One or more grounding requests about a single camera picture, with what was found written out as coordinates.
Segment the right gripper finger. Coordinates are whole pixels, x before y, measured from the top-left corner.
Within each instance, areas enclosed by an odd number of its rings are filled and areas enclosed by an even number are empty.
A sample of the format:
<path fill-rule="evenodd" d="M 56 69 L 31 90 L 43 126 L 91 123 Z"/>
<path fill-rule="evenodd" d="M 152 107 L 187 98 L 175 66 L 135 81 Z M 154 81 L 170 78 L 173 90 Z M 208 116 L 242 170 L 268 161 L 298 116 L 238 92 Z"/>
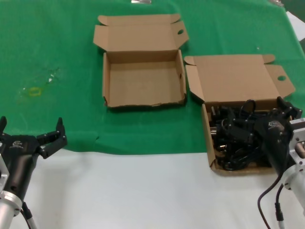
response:
<path fill-rule="evenodd" d="M 302 110 L 293 106 L 289 101 L 284 100 L 282 97 L 277 97 L 277 106 L 281 110 L 284 118 L 299 119 L 302 115 Z"/>
<path fill-rule="evenodd" d="M 232 139 L 252 144 L 254 142 L 254 120 L 228 117 L 228 136 Z"/>

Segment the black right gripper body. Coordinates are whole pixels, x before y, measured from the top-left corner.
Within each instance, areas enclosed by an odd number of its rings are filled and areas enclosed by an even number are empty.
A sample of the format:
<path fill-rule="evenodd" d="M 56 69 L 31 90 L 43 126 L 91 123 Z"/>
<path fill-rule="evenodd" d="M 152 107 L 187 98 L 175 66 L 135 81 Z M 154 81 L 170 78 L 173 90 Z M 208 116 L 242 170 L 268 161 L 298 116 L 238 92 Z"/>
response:
<path fill-rule="evenodd" d="M 279 109 L 273 109 L 254 124 L 254 135 L 261 143 L 261 151 L 277 174 L 286 170 L 285 160 L 290 140 L 290 134 L 285 130 L 287 124 L 287 116 Z"/>

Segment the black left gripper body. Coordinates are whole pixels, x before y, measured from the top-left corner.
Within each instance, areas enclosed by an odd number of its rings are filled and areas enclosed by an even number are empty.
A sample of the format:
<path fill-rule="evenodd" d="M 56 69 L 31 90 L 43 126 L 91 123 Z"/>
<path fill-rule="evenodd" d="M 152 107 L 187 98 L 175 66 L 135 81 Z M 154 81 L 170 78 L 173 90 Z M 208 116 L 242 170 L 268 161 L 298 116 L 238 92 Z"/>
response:
<path fill-rule="evenodd" d="M 4 190 L 24 198 L 37 164 L 40 145 L 31 135 L 1 135 L 0 142 L 0 154 L 9 172 Z"/>

